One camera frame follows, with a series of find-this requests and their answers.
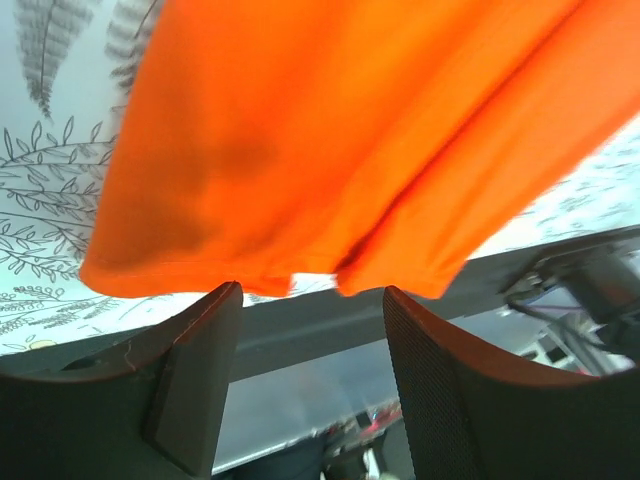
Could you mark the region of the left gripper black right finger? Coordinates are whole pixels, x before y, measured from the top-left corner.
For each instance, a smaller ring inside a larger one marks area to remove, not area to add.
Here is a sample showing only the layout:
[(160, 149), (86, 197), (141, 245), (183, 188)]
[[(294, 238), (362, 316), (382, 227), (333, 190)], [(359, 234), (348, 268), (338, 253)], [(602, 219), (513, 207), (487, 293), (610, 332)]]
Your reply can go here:
[(527, 360), (383, 296), (419, 479), (635, 479), (639, 372), (594, 377)]

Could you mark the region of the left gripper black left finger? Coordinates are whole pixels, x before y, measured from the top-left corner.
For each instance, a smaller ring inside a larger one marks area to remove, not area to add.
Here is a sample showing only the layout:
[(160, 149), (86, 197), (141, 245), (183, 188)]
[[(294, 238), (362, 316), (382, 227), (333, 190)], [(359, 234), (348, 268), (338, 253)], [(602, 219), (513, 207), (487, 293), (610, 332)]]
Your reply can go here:
[(1, 378), (5, 479), (208, 479), (241, 325), (220, 285), (58, 371)]

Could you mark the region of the orange t-shirt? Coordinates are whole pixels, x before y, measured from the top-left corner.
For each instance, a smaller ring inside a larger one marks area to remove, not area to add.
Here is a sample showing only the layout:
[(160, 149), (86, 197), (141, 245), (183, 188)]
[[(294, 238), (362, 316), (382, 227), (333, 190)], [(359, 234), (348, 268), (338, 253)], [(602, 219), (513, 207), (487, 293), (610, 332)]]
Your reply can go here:
[(80, 277), (436, 298), (638, 110), (635, 1), (168, 1)]

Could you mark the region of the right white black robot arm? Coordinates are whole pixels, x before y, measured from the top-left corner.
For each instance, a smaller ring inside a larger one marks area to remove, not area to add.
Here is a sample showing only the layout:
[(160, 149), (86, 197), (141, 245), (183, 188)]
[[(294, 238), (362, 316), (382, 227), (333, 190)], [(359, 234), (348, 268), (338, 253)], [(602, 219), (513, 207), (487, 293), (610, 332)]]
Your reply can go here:
[(544, 324), (547, 365), (595, 376), (639, 365), (639, 254), (619, 242), (555, 249), (502, 292), (507, 307)]

